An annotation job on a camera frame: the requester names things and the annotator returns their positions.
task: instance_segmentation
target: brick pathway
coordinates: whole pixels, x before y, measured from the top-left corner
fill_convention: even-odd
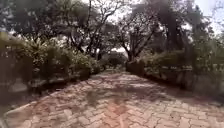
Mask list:
[[[224,128],[224,108],[127,73],[100,74],[5,116],[10,128]]]

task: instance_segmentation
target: shrub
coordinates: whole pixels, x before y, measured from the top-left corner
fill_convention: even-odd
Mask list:
[[[123,53],[111,52],[106,54],[100,62],[104,68],[107,66],[116,68],[119,65],[124,66],[126,61],[127,57]]]
[[[161,54],[147,55],[134,62],[128,63],[127,68],[140,76],[150,76],[165,80],[173,84],[179,84],[186,88],[185,78],[192,73],[192,67],[188,65],[183,51],[164,52]]]
[[[50,81],[77,74],[89,77],[100,72],[98,62],[84,54],[55,45],[44,46],[1,38],[0,61],[1,84],[12,84],[16,79],[22,79],[25,84],[31,85],[37,80]]]

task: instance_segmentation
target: brick paver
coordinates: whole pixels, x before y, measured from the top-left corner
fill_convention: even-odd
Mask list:
[[[10,128],[224,128],[224,108],[211,103],[128,73],[103,73],[5,119]]]

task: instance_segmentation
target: vegetation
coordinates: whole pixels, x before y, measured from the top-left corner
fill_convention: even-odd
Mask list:
[[[32,83],[33,78],[50,80],[81,70],[91,74],[99,65],[126,64],[128,71],[182,88],[196,86],[200,76],[222,83],[224,34],[214,33],[210,19],[193,0],[131,2],[3,0],[0,26],[23,40],[1,41],[2,65],[11,65],[3,69],[15,75],[25,68],[26,75],[18,76]],[[113,21],[122,12],[124,16]],[[125,50],[127,59],[112,52],[117,48]]]

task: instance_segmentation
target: tree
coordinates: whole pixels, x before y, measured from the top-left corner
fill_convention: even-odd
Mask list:
[[[0,28],[4,27],[5,18],[9,9],[9,0],[0,0]]]
[[[186,10],[182,0],[151,0],[152,8],[157,10],[157,17],[166,36],[166,50],[182,50],[188,44],[184,12]]]
[[[111,66],[115,69],[118,65],[124,66],[126,61],[127,57],[123,53],[112,51],[102,58],[101,63],[105,68]]]
[[[51,27],[54,24],[54,0],[9,0],[9,10],[4,27],[14,31],[25,39],[34,42],[45,42],[55,33]]]
[[[194,41],[208,40],[213,35],[210,20],[203,16],[199,6],[193,6],[193,3],[187,2],[185,11],[185,21],[191,26],[190,36]]]
[[[224,11],[224,2],[222,0],[215,0],[215,4],[213,5],[212,10],[212,18],[213,22],[215,22],[219,27],[221,27],[220,30],[223,30],[224,27],[224,17],[220,14],[222,14]]]
[[[122,6],[123,0],[90,0],[89,5],[62,0],[57,7],[61,8],[57,19],[63,22],[57,23],[56,33],[65,36],[71,47],[100,59],[115,45],[117,26],[108,18]]]
[[[153,35],[159,31],[155,11],[146,9],[144,4],[137,5],[118,26],[118,42],[127,52],[129,61],[138,57],[144,47],[152,41]]]

